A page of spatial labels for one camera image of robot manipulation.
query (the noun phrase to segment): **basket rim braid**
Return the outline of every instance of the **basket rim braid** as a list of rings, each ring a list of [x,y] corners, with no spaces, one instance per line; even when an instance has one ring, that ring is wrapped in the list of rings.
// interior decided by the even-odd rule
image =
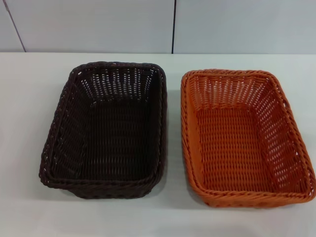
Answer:
[[[194,161],[192,160],[192,149],[190,147],[190,136],[188,123],[188,104],[193,102],[192,93],[197,93],[193,89],[188,89],[188,83],[197,78],[206,78],[208,76],[221,77],[228,76],[234,79],[240,79],[246,76],[254,76],[272,81],[273,90],[277,94],[278,102],[284,106],[280,106],[289,128],[291,129],[294,143],[297,146],[298,154],[303,167],[305,184],[307,189],[303,193],[296,192],[257,192],[257,191],[234,191],[234,190],[211,190],[206,189],[197,178],[198,173],[194,171]],[[182,124],[182,148],[184,160],[186,164],[187,177],[193,190],[204,200],[208,205],[215,207],[225,206],[251,206],[251,207],[275,207],[292,203],[303,203],[314,199],[316,193],[316,180],[310,157],[307,153],[306,146],[302,140],[301,134],[297,128],[296,122],[288,100],[280,86],[277,78],[266,71],[261,70],[221,70],[207,69],[195,70],[187,72],[183,75],[181,81],[181,124]]]
[[[158,100],[158,108],[160,110],[158,117],[158,137],[159,137],[159,150],[158,150],[158,160],[156,160],[156,166],[153,172],[148,176],[140,180],[90,180],[90,179],[64,179],[64,178],[56,178],[51,174],[51,163],[52,163],[52,153],[53,147],[56,143],[57,134],[60,129],[60,125],[65,113],[65,107],[62,110],[58,108],[61,106],[63,98],[66,97],[66,101],[68,100],[70,93],[67,94],[66,90],[70,91],[71,88],[75,85],[74,82],[78,80],[78,75],[81,72],[91,71],[96,68],[115,68],[115,69],[150,69],[154,70],[158,73],[159,78],[159,100]],[[39,177],[41,182],[50,187],[50,188],[58,188],[64,190],[75,190],[75,189],[94,189],[94,190],[102,190],[106,188],[115,188],[115,189],[128,189],[128,188],[139,188],[142,185],[144,188],[152,188],[156,185],[163,174],[164,164],[165,164],[165,156],[166,156],[166,110],[167,110],[167,91],[166,91],[166,81],[165,81],[165,73],[163,69],[153,63],[128,63],[128,62],[91,62],[87,64],[82,64],[76,68],[74,68],[70,74],[68,81],[66,82],[62,94],[59,99],[59,103],[57,106],[57,110],[54,114],[54,119],[51,124],[49,134],[47,137],[47,141],[45,143],[42,155],[41,155],[41,164],[39,169]]]

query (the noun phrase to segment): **table surface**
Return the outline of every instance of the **table surface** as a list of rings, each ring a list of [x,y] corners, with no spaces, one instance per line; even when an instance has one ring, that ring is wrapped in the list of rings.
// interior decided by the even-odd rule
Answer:
[[[160,65],[168,89],[168,166],[140,199],[83,200],[45,187],[40,155],[69,72],[93,61]],[[0,53],[0,235],[3,237],[297,237],[316,234],[316,200],[273,209],[210,208],[188,185],[180,82],[190,70],[265,70],[280,81],[316,165],[316,55]]]

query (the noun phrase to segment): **grey wall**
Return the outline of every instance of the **grey wall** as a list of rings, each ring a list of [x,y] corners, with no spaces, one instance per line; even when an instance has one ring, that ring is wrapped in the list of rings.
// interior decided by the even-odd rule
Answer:
[[[6,0],[27,52],[171,53],[174,0]],[[316,54],[315,0],[177,0],[174,53]],[[0,0],[0,51],[22,51]]]

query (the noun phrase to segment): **orange basket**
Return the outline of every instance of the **orange basket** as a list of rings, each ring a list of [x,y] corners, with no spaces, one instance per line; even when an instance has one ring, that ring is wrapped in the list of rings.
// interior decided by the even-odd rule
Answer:
[[[272,74],[186,73],[181,122],[188,180],[207,205],[276,207],[315,197],[310,158]]]

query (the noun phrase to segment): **basket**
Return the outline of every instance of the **basket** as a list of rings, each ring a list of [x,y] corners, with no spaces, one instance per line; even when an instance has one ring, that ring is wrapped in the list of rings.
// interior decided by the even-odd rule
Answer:
[[[315,175],[278,80],[203,70],[181,83],[188,180],[215,207],[276,207],[315,197]]]
[[[140,198],[165,164],[167,92],[155,64],[95,62],[70,73],[39,170],[80,198]]]

